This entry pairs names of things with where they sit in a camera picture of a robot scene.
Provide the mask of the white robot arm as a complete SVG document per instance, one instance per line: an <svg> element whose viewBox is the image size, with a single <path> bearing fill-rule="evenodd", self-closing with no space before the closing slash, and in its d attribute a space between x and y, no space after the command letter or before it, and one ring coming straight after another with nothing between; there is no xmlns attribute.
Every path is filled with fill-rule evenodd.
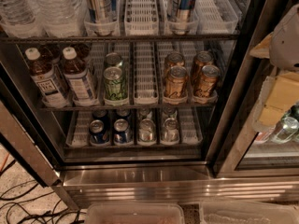
<svg viewBox="0 0 299 224"><path fill-rule="evenodd" d="M274 31L250 51L250 56L268 59L281 71L267 76L253 111L252 128L273 128L283 114L299 101L299 5L294 5Z"/></svg>

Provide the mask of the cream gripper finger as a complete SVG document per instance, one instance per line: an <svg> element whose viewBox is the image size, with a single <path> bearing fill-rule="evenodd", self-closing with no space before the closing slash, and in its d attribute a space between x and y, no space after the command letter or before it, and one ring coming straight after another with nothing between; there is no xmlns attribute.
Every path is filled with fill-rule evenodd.
<svg viewBox="0 0 299 224"><path fill-rule="evenodd" d="M283 73L267 77L254 107L252 128L264 132L276 126L282 116L299 101L299 74Z"/></svg>
<svg viewBox="0 0 299 224"><path fill-rule="evenodd" d="M272 33L268 34L258 45L250 50L249 55L259 59L269 59L269 49L272 39Z"/></svg>

